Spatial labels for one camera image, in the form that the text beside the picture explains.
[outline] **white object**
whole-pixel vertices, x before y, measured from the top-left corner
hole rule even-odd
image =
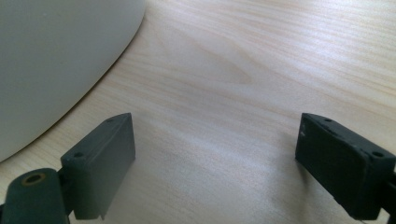
[[[144,0],[2,0],[0,161],[61,118],[130,43]]]

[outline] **screw hole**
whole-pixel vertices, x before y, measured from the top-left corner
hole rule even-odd
[[[83,157],[83,156],[84,156],[84,154],[82,154],[81,152],[77,152],[77,153],[74,154],[75,158],[80,158],[80,157]]]
[[[380,152],[373,152],[373,155],[375,155],[377,157],[384,157],[384,154],[382,154]]]
[[[41,182],[46,177],[45,174],[32,174],[22,180],[24,186],[32,186]]]

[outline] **wood grain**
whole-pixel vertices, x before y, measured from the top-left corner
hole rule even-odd
[[[148,0],[98,84],[0,163],[0,200],[131,112],[136,161],[106,220],[72,223],[359,223],[294,160],[300,116],[396,153],[395,52],[394,1]]]

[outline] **wooden table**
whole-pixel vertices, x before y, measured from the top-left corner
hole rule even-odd
[[[59,169],[101,121],[131,112],[136,161],[106,220],[72,223],[359,223],[295,161],[300,117],[396,153],[395,52],[394,1],[148,0],[107,74],[0,163],[0,200],[12,179]]]

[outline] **wooden surface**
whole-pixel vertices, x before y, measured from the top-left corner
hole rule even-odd
[[[0,163],[0,201],[12,179],[59,169],[101,121],[131,112],[136,161],[106,220],[72,223],[359,223],[296,163],[300,116],[396,153],[395,52],[394,1],[148,0],[109,72]]]

